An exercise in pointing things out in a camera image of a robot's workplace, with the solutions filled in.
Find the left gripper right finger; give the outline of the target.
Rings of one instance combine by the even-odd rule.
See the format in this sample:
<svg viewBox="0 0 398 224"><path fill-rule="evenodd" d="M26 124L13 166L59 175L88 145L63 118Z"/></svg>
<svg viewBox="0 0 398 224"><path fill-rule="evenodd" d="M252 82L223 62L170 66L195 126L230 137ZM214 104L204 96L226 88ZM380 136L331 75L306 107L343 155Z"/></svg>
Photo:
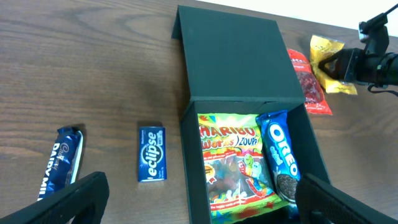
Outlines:
<svg viewBox="0 0 398 224"><path fill-rule="evenodd" d="M301 223L397 224L312 174L302 176L295 197Z"/></svg>

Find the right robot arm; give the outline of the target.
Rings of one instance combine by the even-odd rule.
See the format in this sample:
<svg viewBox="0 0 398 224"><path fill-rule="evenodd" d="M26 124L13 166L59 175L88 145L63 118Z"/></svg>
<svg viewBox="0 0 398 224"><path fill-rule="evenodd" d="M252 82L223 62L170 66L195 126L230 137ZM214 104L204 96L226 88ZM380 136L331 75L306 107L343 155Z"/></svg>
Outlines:
<svg viewBox="0 0 398 224"><path fill-rule="evenodd" d="M321 60L318 68L330 78L359 85L397 85L397 54L367 55L361 49L343 49Z"/></svg>

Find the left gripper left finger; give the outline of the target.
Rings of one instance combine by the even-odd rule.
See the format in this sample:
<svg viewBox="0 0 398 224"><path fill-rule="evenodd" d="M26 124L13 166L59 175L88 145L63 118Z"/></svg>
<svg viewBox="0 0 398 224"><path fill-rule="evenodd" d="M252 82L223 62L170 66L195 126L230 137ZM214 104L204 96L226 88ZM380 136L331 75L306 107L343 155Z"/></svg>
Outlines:
<svg viewBox="0 0 398 224"><path fill-rule="evenodd" d="M1 223L100 223L108 199L106 174L96 171L43 200L1 218Z"/></svg>

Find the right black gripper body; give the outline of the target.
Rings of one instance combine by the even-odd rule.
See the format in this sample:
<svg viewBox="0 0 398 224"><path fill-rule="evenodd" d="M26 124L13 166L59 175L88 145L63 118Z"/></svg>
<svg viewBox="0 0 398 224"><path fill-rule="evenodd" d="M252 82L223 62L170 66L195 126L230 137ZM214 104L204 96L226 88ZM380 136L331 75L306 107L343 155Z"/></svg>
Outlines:
<svg viewBox="0 0 398 224"><path fill-rule="evenodd" d="M340 79L350 83L375 84L377 55L361 49L343 49L340 53Z"/></svg>

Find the yellow sunflower seeds bag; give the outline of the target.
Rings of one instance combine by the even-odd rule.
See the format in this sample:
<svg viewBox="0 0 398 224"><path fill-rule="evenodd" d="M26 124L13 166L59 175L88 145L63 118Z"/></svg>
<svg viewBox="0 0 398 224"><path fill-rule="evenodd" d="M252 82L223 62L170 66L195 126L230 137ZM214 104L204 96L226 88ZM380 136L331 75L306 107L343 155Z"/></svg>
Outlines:
<svg viewBox="0 0 398 224"><path fill-rule="evenodd" d="M352 83L334 80L318 67L321 60L337 53L344 45L344 42L338 40L312 35L310 40L310 64L315 77L327 93L357 95L356 87Z"/></svg>

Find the blue Oreo cookie pack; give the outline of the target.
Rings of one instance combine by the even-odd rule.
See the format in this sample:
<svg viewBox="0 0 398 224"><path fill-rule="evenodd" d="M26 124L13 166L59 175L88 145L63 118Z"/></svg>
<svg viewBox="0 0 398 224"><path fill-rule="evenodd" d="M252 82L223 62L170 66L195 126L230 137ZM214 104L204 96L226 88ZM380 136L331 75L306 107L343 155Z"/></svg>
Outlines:
<svg viewBox="0 0 398 224"><path fill-rule="evenodd" d="M256 123L261 130L264 152L267 155L269 171L272 172L275 190L287 202L290 218L298 218L295 194L301 178L292 150L292 141L287 125L287 111L260 114Z"/></svg>

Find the Haribo gummy worms bag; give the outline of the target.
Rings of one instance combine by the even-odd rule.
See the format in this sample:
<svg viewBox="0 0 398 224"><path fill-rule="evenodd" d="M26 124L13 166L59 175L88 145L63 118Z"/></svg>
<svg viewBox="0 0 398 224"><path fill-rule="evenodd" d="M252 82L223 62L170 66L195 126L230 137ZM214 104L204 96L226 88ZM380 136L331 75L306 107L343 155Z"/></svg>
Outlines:
<svg viewBox="0 0 398 224"><path fill-rule="evenodd" d="M272 186L255 114L201 113L198 126L213 223L287 206Z"/></svg>

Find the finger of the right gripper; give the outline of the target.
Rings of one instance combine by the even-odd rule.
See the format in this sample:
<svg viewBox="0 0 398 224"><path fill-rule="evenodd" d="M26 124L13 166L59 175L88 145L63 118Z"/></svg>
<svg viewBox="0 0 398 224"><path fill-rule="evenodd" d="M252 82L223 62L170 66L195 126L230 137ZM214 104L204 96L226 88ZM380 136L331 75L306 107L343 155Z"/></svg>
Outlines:
<svg viewBox="0 0 398 224"><path fill-rule="evenodd" d="M345 50L340 50L324 58L319 61L318 68L333 80L343 80L344 69L341 67L341 63L344 61L344 54Z"/></svg>

